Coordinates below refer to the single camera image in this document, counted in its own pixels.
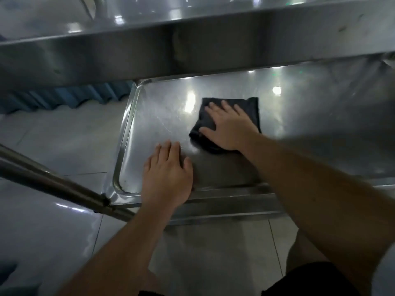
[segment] right hand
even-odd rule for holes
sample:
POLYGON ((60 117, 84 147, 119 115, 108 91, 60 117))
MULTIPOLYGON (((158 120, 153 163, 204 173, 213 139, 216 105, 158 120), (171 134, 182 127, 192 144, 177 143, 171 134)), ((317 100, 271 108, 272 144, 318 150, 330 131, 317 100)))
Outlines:
POLYGON ((238 105, 232 108, 226 101, 221 101, 221 105, 222 108, 211 102, 209 107, 205 107, 215 122, 216 130, 201 127, 199 131, 223 149, 240 150, 245 138, 251 133, 259 133, 259 130, 238 105))

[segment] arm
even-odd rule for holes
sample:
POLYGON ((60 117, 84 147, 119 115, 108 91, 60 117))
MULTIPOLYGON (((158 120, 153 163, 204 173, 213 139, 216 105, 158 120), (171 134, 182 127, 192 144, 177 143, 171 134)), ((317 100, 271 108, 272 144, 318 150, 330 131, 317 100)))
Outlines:
POLYGON ((225 101, 222 106, 206 108, 216 131, 200 131, 254 164, 311 242, 362 294, 369 294, 372 274, 395 241, 395 202, 259 134, 238 106, 233 109, 225 101))
POLYGON ((142 205, 125 225, 63 287, 65 295, 137 295, 162 231, 174 209, 189 197, 192 188, 192 163, 180 167, 180 143, 165 142, 155 147, 144 165, 142 205))

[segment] black shorts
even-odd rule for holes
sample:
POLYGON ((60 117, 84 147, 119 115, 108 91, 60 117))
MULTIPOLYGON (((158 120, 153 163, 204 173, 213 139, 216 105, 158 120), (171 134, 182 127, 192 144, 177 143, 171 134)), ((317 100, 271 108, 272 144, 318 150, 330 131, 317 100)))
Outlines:
MULTIPOLYGON (((316 262, 300 266, 276 282, 262 296, 271 295, 337 295, 360 296, 354 286, 329 262, 316 262)), ((140 291, 139 296, 162 296, 140 291)))

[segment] finger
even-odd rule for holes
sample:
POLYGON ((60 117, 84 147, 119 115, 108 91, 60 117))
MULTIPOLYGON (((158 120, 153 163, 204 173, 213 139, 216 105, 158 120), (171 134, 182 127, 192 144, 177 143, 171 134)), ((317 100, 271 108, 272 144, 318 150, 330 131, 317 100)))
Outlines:
POLYGON ((213 102, 210 102, 209 106, 211 109, 213 109, 219 115, 223 115, 225 113, 225 111, 223 109, 221 109, 220 107, 215 105, 213 102))
POLYGON ((244 112, 244 110, 241 109, 239 105, 236 104, 236 105, 234 106, 234 108, 235 108, 236 112, 237 112, 240 116, 248 117, 248 118, 249 118, 249 116, 246 114, 246 112, 244 112))
POLYGON ((236 111, 228 104, 227 101, 222 100, 222 101, 221 101, 221 105, 222 105, 222 107, 224 108, 224 110, 225 110, 227 113, 229 113, 229 114, 234 114, 234 115, 237 114, 236 111))
POLYGON ((211 118, 214 120, 214 122, 216 123, 218 118, 220 117, 220 115, 215 112, 213 109, 211 109, 210 107, 204 107, 204 110, 206 110, 206 112, 211 116, 211 118))
POLYGON ((180 143, 178 141, 171 144, 169 161, 180 164, 180 143))
POLYGON ((151 168, 158 163, 158 158, 161 148, 162 148, 161 144, 157 143, 155 145, 154 153, 151 156, 151 168))
POLYGON ((144 173, 144 174, 146 174, 146 173, 149 171, 149 169, 150 169, 151 157, 152 157, 152 156, 149 156, 148 159, 145 160, 144 168, 143 168, 143 173, 144 173))
POLYGON ((183 162, 183 169, 191 177, 194 177, 194 169, 192 167, 192 161, 189 157, 186 157, 183 162))
POLYGON ((211 141, 213 141, 213 139, 215 137, 215 131, 213 131, 212 129, 206 128, 206 127, 199 128, 199 132, 202 133, 204 136, 206 136, 211 141))
POLYGON ((171 147, 170 140, 167 140, 160 149, 158 163, 166 162, 169 158, 169 150, 171 147))

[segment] forearm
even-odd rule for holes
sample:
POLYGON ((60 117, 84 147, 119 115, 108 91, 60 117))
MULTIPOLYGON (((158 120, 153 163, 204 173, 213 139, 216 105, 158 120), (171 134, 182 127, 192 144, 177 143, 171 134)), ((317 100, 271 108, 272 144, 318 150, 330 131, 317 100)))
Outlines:
POLYGON ((393 200, 260 134, 251 134, 240 151, 309 239, 354 284, 368 284, 370 278, 363 277, 370 277, 395 241, 393 200))
POLYGON ((62 295, 137 295, 155 245, 173 210, 142 206, 60 291, 62 295))

